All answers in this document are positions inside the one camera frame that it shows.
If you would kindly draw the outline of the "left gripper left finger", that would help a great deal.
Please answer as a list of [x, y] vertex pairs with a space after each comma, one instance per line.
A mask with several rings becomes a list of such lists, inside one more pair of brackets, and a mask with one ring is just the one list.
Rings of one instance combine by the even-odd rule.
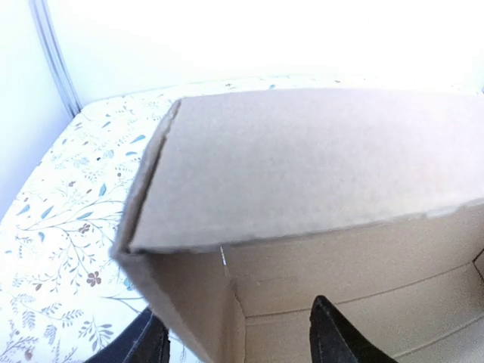
[[146, 308], [112, 343], [88, 363], [169, 363], [169, 331]]

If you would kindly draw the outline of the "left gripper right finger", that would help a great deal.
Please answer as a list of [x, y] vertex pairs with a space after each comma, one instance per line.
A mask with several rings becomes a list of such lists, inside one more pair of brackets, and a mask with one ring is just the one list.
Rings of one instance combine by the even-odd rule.
[[396, 360], [367, 340], [326, 296], [317, 296], [310, 314], [312, 362], [372, 363]]

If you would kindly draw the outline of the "brown cardboard box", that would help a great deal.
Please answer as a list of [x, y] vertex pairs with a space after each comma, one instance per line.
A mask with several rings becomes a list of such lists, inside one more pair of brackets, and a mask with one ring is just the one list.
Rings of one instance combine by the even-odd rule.
[[317, 296], [397, 362], [481, 362], [483, 99], [180, 98], [111, 253], [204, 362], [312, 362]]

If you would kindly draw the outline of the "floral patterned table mat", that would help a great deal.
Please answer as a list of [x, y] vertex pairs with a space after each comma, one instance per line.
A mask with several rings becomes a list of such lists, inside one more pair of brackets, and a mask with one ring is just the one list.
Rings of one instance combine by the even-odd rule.
[[[1, 223], [1, 360], [84, 362], [147, 300], [111, 250], [145, 149], [180, 98], [286, 89], [379, 89], [314, 78], [176, 86], [82, 109]], [[170, 330], [169, 362], [204, 362]]]

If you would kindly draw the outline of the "left aluminium frame post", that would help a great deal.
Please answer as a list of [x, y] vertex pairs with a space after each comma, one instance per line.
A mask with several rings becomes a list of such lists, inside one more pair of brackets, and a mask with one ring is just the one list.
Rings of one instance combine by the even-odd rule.
[[48, 68], [51, 72], [60, 99], [71, 117], [82, 110], [72, 79], [64, 61], [60, 44], [52, 23], [48, 2], [30, 0], [29, 6]]

